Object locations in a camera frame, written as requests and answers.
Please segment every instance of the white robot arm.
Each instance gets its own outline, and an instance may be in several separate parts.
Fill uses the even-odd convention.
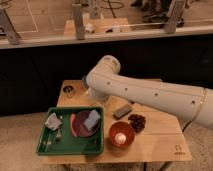
[[[109,95],[123,97],[213,130],[213,90],[128,78],[118,75],[120,68],[115,57],[104,56],[86,77],[90,97],[99,101]]]

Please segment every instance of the dark red grapes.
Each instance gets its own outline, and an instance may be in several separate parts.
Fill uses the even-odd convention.
[[[130,120],[130,125],[136,133],[141,132],[145,128],[146,119],[142,115],[131,114],[128,120]]]

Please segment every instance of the orange bowl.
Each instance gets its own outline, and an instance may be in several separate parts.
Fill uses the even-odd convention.
[[[135,132],[128,123],[120,121],[111,126],[109,137],[114,146],[126,148],[133,142]]]

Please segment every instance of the sponge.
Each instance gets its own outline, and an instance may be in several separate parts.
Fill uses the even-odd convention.
[[[117,109],[114,113],[113,116],[116,119],[120,119],[123,116],[125,116],[126,114],[128,114],[129,112],[132,111],[132,106],[130,106],[129,104],[124,105],[123,107]]]
[[[89,117],[84,121],[84,125],[87,128],[88,131],[92,131],[94,126],[98,123],[100,119],[100,115],[96,110],[92,110],[89,114]]]

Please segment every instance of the green tray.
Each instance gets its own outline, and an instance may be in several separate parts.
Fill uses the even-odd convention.
[[[96,110],[101,116],[98,131],[90,137],[74,137],[70,129],[70,115],[82,110]],[[38,155],[68,155],[68,154],[100,154],[103,151],[103,109],[101,107],[52,107],[48,110],[47,117],[55,112],[57,117],[63,116],[61,125],[62,138],[56,141],[56,131],[45,125],[37,146]]]

